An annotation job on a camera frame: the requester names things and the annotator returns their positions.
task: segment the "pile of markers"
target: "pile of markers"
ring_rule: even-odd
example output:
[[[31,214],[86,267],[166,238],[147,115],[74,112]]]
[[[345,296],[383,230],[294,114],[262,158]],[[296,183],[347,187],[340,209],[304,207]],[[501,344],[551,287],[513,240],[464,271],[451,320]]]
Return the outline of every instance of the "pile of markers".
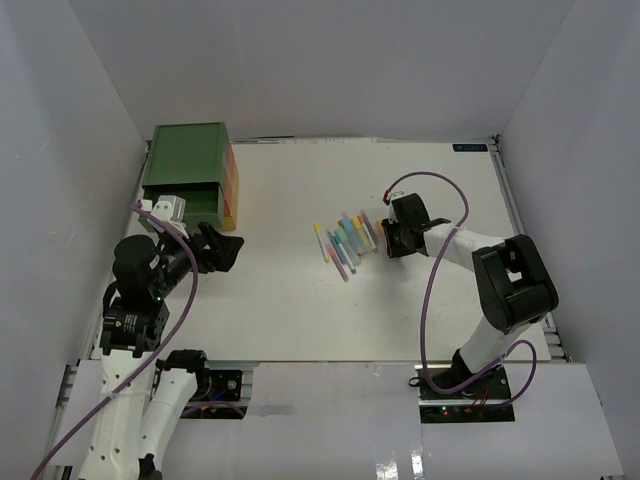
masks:
[[[369,252],[377,252],[380,245],[380,238],[364,210],[357,217],[351,218],[343,212],[338,228],[333,232],[328,228],[323,232],[319,223],[314,224],[314,228],[324,261],[333,261],[345,282],[349,281],[345,268],[355,274],[356,267],[360,265],[360,257]]]

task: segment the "green box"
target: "green box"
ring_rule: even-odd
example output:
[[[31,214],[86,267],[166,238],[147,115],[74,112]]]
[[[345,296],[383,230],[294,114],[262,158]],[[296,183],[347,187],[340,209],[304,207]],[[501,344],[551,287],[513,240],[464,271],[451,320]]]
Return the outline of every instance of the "green box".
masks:
[[[222,227],[228,151],[224,123],[158,125],[142,181],[144,198],[184,198],[187,230],[197,229],[200,222]],[[142,218],[141,223],[150,229]]]

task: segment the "robotic arm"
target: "robotic arm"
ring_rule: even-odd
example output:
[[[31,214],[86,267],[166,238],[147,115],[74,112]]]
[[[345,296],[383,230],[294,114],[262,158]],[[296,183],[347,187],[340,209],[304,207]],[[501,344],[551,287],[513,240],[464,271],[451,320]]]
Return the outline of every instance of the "robotic arm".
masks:
[[[458,229],[448,220],[431,220],[415,193],[392,195],[382,226],[390,258],[437,255],[451,230]],[[531,324],[558,306],[558,294],[526,235],[504,239],[458,229],[443,258],[475,273],[484,313],[471,338],[456,350],[449,371],[438,378],[439,385],[450,388],[504,355]]]
[[[161,196],[153,208],[142,209],[171,224],[193,253],[199,273],[227,272],[244,240],[216,232],[200,223],[189,235],[182,224],[185,201]],[[161,479],[162,458],[187,402],[206,395],[208,371],[204,352],[172,352],[159,362],[162,374],[149,402],[155,369],[149,366],[117,395],[112,392],[132,372],[148,362],[159,347],[169,310],[169,293],[191,271],[184,249],[167,232],[157,244],[146,235],[133,235],[115,248],[116,281],[105,292],[100,348],[103,397],[113,396],[96,416],[89,451],[80,469],[82,480]]]

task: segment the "gray wall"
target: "gray wall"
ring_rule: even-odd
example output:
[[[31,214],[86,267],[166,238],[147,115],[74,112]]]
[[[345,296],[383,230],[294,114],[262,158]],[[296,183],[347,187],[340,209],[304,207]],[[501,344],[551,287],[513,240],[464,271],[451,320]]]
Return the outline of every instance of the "gray wall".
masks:
[[[147,138],[501,132],[572,0],[70,0]]]
[[[66,0],[0,4],[2,478],[44,454],[143,144]]]
[[[558,287],[561,339],[638,479],[638,2],[576,1],[504,132],[504,160]]]

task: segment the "black label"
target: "black label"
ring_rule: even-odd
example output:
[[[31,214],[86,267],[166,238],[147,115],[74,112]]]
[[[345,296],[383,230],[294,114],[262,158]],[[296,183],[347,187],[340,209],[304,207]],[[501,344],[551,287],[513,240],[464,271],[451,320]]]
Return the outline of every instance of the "black label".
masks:
[[[484,143],[454,143],[454,152],[488,152],[489,149]]]

